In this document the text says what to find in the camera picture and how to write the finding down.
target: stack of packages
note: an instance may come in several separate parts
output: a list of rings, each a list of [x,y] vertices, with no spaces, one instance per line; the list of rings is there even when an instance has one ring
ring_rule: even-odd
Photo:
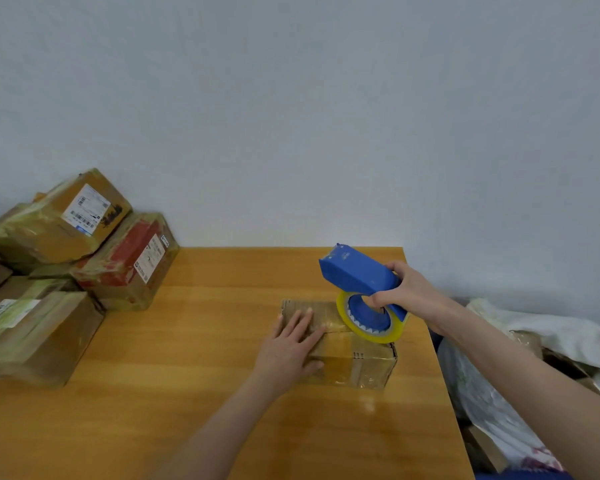
[[[0,217],[0,379],[63,385],[109,310],[145,310],[179,246],[91,169]]]

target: wooden table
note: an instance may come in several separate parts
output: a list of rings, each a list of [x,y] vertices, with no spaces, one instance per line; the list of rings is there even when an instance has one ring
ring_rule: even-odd
[[[247,377],[282,299],[335,298],[327,251],[182,250],[149,311],[107,316],[67,386],[0,383],[0,479],[144,478]],[[421,320],[397,349],[383,392],[298,385],[280,398],[231,478],[472,479]]]

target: finger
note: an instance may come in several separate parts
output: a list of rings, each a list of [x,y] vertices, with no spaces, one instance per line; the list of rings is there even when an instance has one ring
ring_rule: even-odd
[[[400,276],[401,278],[404,278],[404,275],[407,273],[407,270],[409,269],[409,265],[407,263],[405,263],[404,261],[391,261],[390,263],[387,263],[385,266],[387,266],[387,268],[391,269],[391,271],[395,271],[395,273]]]
[[[299,342],[300,339],[302,339],[302,336],[304,335],[304,332],[306,331],[307,327],[309,327],[309,323],[311,323],[312,318],[313,310],[309,308],[304,314],[303,319],[300,320],[300,323],[298,323],[298,325],[296,325],[296,328],[293,330],[293,332],[291,332],[291,335],[289,335],[289,337],[294,339],[295,342]]]
[[[324,367],[324,362],[322,362],[321,360],[311,360],[311,361],[307,362],[306,364],[304,364],[304,367],[302,368],[302,376],[307,377],[307,376],[310,376],[311,374],[315,374],[323,367]]]
[[[289,335],[291,335],[291,332],[293,332],[293,330],[295,329],[296,323],[298,323],[298,318],[300,318],[301,314],[302,312],[300,310],[294,313],[294,315],[290,318],[289,323],[287,323],[287,326],[284,328],[282,333],[280,333],[280,337],[288,337]]]
[[[321,327],[318,330],[314,331],[311,335],[309,335],[306,339],[302,341],[304,353],[308,354],[309,352],[311,352],[311,349],[315,347],[315,345],[324,335],[325,331],[326,327],[324,325],[321,325]]]
[[[368,302],[369,305],[373,306],[374,308],[382,308],[383,306],[397,303],[398,299],[398,288],[394,288],[392,290],[378,291],[377,293],[373,293],[373,295],[368,298]]]
[[[275,339],[277,336],[280,335],[280,332],[282,331],[282,323],[284,323],[284,320],[282,320],[282,313],[280,313],[280,315],[278,315],[278,318],[276,318],[275,325],[273,325],[273,330],[268,336],[270,339]]]

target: hand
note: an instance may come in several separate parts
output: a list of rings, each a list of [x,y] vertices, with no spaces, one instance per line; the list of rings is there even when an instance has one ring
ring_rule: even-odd
[[[440,335],[448,335],[448,322],[454,319],[462,305],[443,295],[427,279],[402,261],[392,261],[386,265],[401,277],[398,288],[378,291],[369,297],[370,306],[380,308],[396,304],[422,318],[430,329]]]
[[[304,363],[307,354],[318,343],[325,329],[323,325],[300,341],[311,323],[313,311],[309,308],[302,320],[301,315],[298,310],[283,329],[280,314],[274,329],[262,343],[256,359],[252,376],[259,380],[263,387],[270,389],[274,398],[286,393],[298,379],[309,376],[324,366],[319,360]]]

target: person's right hand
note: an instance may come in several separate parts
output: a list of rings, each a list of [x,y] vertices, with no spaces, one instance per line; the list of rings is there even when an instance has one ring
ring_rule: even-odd
[[[449,319],[462,305],[438,291],[427,279],[402,261],[392,261],[386,265],[401,277],[398,288],[378,291],[369,297],[368,304],[381,308],[386,305],[400,305],[405,310],[419,316],[430,329],[440,335],[445,332]]]

